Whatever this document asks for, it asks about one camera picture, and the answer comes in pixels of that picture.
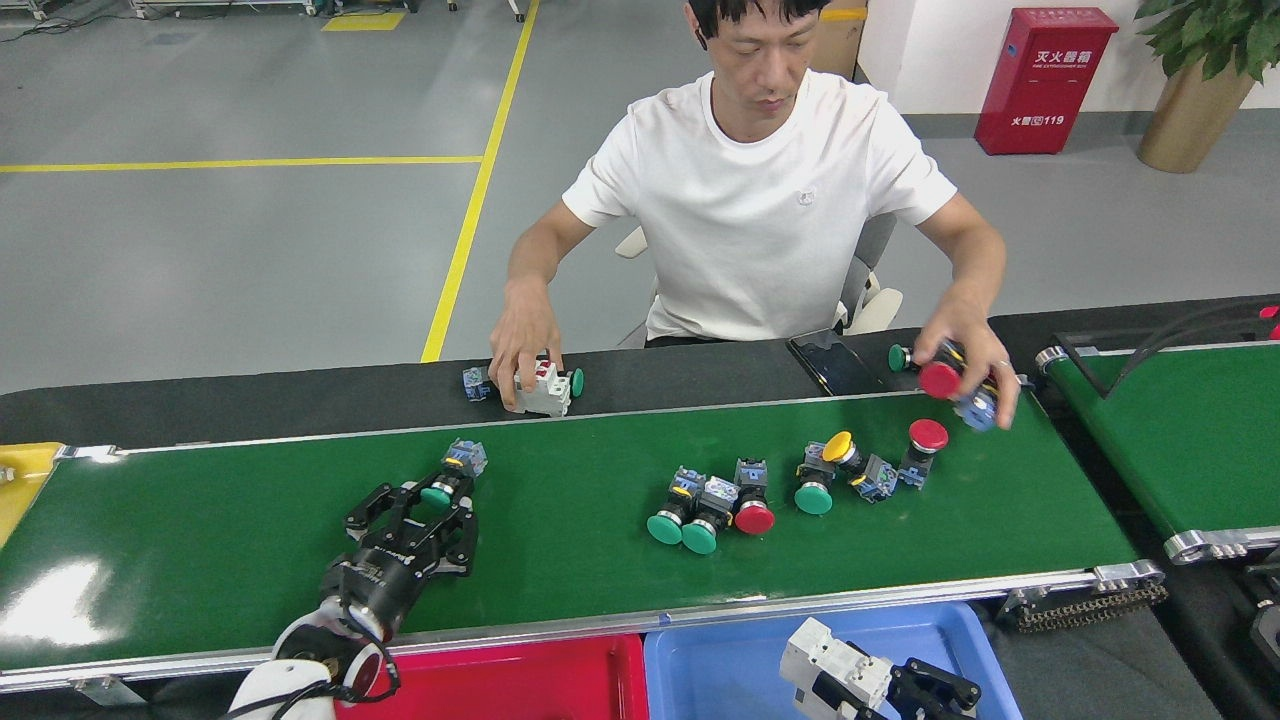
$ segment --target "fire extinguisher box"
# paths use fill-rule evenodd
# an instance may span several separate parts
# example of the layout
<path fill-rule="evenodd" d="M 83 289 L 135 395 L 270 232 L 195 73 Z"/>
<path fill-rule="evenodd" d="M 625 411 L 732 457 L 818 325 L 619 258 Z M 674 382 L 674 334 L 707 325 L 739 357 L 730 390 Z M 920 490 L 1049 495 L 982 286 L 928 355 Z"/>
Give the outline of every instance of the fire extinguisher box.
<path fill-rule="evenodd" d="M 974 133 L 982 149 L 1060 152 L 1117 29 L 1097 8 L 1014 8 Z"/>

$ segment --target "cardboard box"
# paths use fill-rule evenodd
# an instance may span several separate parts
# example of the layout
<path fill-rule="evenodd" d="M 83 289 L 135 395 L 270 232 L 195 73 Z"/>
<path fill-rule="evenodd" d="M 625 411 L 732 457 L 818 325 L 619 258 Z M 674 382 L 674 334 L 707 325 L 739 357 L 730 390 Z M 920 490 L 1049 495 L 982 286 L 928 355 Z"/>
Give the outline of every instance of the cardboard box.
<path fill-rule="evenodd" d="M 867 24 L 867 0 L 832 0 L 818 22 L 818 51 L 813 69 L 852 79 L 858 44 Z"/>

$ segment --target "plant pot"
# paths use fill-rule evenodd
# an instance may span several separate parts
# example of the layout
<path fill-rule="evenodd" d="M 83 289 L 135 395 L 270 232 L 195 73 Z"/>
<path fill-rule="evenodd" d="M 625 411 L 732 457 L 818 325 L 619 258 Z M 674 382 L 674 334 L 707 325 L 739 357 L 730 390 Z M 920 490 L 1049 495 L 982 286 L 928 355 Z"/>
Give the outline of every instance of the plant pot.
<path fill-rule="evenodd" d="M 1178 70 L 1165 83 L 1156 114 L 1142 136 L 1138 159 L 1166 173 L 1193 173 L 1253 88 L 1233 61 L 1204 81 L 1204 60 Z"/>

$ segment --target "potted plant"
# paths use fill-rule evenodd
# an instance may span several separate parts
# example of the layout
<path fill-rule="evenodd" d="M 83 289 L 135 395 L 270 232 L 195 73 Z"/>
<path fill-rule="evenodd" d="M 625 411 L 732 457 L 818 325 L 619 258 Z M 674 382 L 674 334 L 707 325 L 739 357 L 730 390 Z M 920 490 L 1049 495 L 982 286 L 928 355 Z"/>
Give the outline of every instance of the potted plant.
<path fill-rule="evenodd" d="M 1134 19 L 1169 81 L 1138 158 L 1190 173 L 1226 129 L 1262 70 L 1280 63 L 1280 0 L 1142 0 Z"/>

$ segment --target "white t-shirt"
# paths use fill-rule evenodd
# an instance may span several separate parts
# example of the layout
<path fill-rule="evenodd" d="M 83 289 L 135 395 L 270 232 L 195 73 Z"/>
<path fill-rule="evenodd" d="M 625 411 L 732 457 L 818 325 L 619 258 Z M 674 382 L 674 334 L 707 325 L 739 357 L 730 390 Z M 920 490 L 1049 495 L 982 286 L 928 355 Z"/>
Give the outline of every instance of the white t-shirt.
<path fill-rule="evenodd" d="M 808 72 L 758 142 L 712 115 L 712 73 L 632 102 L 564 191 L 600 227 L 640 220 L 658 273 L 649 338 L 783 338 L 831 327 L 867 218 L 928 219 L 956 187 L 883 92 Z"/>

